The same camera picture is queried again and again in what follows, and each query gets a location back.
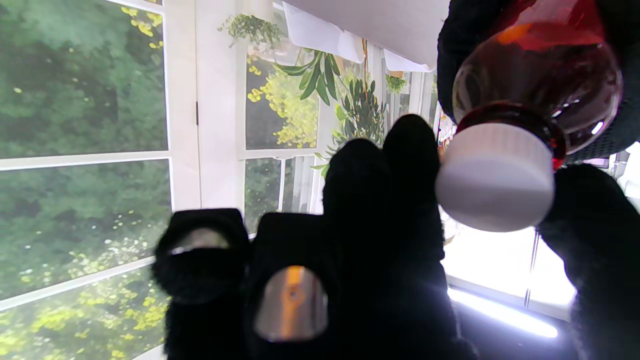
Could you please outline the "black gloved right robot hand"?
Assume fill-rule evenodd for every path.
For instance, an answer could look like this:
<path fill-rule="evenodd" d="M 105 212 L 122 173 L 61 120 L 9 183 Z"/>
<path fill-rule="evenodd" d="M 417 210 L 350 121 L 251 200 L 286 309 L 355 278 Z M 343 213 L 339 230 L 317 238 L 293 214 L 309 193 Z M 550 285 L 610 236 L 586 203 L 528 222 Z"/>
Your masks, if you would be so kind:
<path fill-rule="evenodd" d="M 329 162 L 323 213 L 267 213 L 249 240 L 236 208 L 179 210 L 151 273 L 170 296 L 169 360 L 477 360 L 441 262 L 432 128 L 394 123 L 382 147 L 349 141 Z M 581 360 L 639 358 L 639 213 L 590 164 L 555 173 L 537 226 L 576 289 Z"/>

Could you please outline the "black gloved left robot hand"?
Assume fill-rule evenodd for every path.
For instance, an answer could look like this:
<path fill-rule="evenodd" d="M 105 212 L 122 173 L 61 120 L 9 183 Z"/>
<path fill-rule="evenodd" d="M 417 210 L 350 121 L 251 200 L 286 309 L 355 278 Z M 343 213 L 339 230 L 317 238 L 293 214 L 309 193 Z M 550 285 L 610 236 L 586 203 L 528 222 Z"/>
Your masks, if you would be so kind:
<path fill-rule="evenodd" d="M 489 38 L 490 28 L 509 0 L 452 0 L 438 35 L 437 90 L 441 109 L 453 123 L 452 93 L 458 70 L 466 58 Z M 606 39 L 618 57 L 624 80 L 617 116 L 594 142 L 575 152 L 570 163 L 602 158 L 626 150 L 640 139 L 640 3 L 637 0 L 599 0 Z"/>

